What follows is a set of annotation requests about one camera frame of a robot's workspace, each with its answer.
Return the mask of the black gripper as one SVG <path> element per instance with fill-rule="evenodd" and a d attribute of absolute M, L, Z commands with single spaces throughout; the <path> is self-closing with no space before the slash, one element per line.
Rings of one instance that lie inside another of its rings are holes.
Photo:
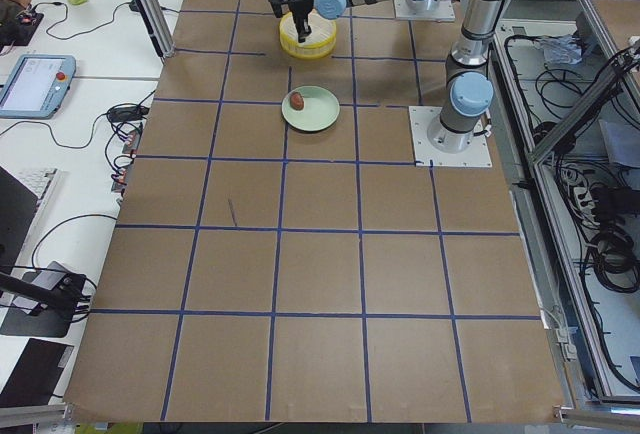
<path fill-rule="evenodd" d="M 267 0 L 276 18 L 284 16 L 287 7 L 293 16 L 308 16 L 313 9 L 313 0 Z M 311 34 L 311 27 L 304 24 L 298 32 L 298 42 L 304 43 Z"/>

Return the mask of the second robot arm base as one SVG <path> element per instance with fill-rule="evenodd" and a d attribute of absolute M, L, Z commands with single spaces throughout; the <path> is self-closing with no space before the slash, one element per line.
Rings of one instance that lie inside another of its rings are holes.
<path fill-rule="evenodd" d="M 410 21 L 453 22 L 453 0 L 394 0 L 395 18 Z"/>

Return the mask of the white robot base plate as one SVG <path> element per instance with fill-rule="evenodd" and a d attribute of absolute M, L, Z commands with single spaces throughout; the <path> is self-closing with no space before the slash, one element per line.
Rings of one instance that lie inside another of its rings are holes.
<path fill-rule="evenodd" d="M 476 122 L 468 133 L 448 131 L 438 106 L 410 106 L 409 125 L 414 163 L 421 167 L 491 168 L 487 135 Z"/>

